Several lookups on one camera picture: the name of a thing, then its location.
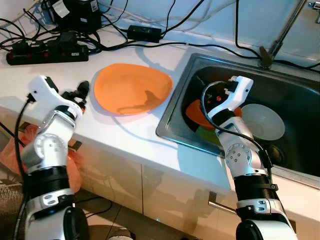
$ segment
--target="stainless steel sink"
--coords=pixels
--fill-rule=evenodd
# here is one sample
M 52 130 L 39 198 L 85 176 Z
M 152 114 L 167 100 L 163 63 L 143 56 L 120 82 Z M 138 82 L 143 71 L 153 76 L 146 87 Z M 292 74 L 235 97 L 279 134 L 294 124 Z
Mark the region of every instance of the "stainless steel sink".
M 208 141 L 197 132 L 199 125 L 185 114 L 200 99 L 204 86 L 227 81 L 232 76 L 254 80 L 243 105 L 256 103 L 271 108 L 285 124 L 283 137 L 257 141 L 274 146 L 281 154 L 275 159 L 274 174 L 319 188 L 320 180 L 320 84 L 271 70 L 193 54 L 156 129 L 158 136 L 224 157 L 217 141 Z

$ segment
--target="power adapter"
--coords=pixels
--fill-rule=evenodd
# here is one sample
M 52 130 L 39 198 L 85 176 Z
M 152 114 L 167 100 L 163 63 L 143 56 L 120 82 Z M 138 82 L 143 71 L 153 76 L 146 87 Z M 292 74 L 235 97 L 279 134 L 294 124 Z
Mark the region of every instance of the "power adapter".
M 151 43 L 159 43 L 161 29 L 147 26 L 130 25 L 126 31 L 128 39 L 139 40 Z

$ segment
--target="white cabinet door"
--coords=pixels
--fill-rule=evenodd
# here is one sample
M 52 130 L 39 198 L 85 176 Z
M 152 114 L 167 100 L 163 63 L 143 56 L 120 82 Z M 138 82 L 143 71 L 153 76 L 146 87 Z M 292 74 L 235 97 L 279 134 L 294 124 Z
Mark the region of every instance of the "white cabinet door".
M 82 144 L 82 188 L 142 213 L 141 164 Z
M 238 216 L 230 213 L 224 215 L 224 212 L 209 206 L 209 193 L 214 189 L 203 182 L 144 165 L 142 186 L 145 216 L 203 240 L 225 240 L 234 236 Z M 217 202 L 235 208 L 237 197 L 218 194 Z

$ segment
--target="white countertop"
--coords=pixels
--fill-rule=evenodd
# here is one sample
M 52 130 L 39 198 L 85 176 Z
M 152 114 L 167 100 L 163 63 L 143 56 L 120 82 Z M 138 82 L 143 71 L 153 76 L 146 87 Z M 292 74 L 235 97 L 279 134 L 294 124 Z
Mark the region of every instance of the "white countertop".
M 107 45 L 117 44 L 118 36 L 103 31 L 101 39 Z M 88 80 L 93 83 L 99 71 L 111 64 L 127 63 L 148 66 L 168 74 L 176 87 L 180 76 L 192 53 L 205 53 L 235 62 L 256 65 L 255 60 L 242 59 L 218 50 L 167 45 L 156 48 L 128 47 L 117 51 L 102 52 L 89 57 L 88 62 L 52 63 L 9 66 L 6 52 L 0 51 L 0 111 L 18 113 L 28 94 L 27 85 L 36 75 L 51 77 L 62 92 L 75 89 L 77 85 Z M 272 67 L 273 70 L 316 80 L 319 76 L 311 72 L 292 69 L 291 67 Z M 150 165 L 164 172 L 173 174 L 181 172 L 181 176 L 192 176 L 205 181 L 224 192 L 234 189 L 230 173 L 223 161 L 216 156 L 198 151 L 156 135 L 157 125 L 170 100 L 168 99 L 156 109 L 138 115 L 119 116 L 103 110 L 96 102 L 91 89 L 86 111 L 77 126 L 74 137 L 84 143 L 94 144 L 124 158 Z M 25 112 L 24 119 L 38 124 L 46 112 L 36 103 Z M 273 177 L 278 184 L 277 192 L 289 218 L 320 222 L 320 191 L 300 183 Z

